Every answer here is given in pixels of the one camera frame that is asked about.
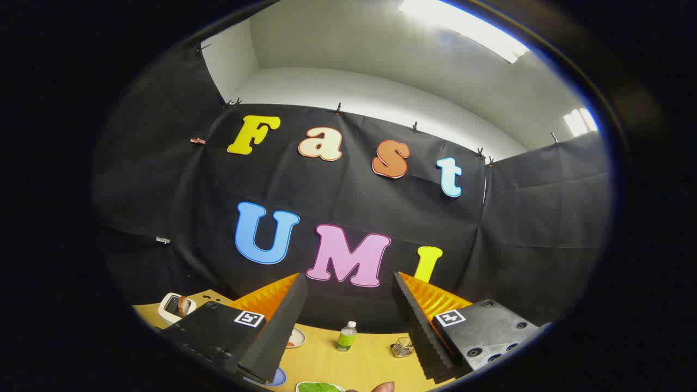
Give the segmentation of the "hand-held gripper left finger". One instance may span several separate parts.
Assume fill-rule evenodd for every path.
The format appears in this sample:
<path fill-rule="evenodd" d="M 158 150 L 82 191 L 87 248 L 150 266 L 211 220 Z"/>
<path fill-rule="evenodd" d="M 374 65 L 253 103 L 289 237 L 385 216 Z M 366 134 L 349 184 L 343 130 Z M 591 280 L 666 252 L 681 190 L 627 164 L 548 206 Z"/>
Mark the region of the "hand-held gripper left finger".
<path fill-rule="evenodd" d="M 229 304 L 207 301 L 160 335 L 228 377 L 271 382 L 307 297 L 293 274 Z"/>

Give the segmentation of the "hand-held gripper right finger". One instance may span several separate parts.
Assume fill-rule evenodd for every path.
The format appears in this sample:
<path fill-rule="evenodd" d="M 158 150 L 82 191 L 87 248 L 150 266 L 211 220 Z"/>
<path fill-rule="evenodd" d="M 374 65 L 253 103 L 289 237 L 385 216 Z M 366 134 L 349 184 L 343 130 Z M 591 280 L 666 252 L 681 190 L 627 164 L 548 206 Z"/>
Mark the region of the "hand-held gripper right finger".
<path fill-rule="evenodd" d="M 393 297 L 427 379 L 458 379 L 506 357 L 545 330 L 498 301 L 471 303 L 411 275 L 393 275 Z"/>

